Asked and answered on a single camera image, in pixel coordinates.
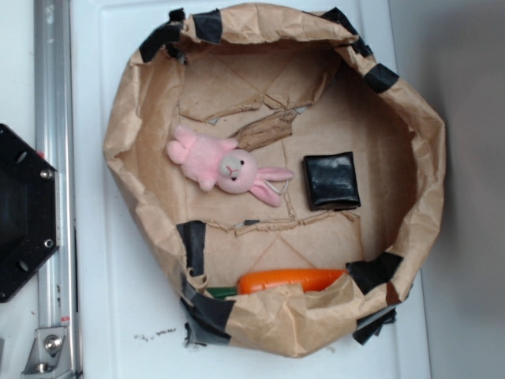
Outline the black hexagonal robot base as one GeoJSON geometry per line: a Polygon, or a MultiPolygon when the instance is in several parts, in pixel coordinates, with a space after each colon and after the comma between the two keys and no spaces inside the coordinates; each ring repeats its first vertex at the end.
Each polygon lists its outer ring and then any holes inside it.
{"type": "Polygon", "coordinates": [[[58,248],[57,171],[1,125],[1,302],[9,302],[58,248]]]}

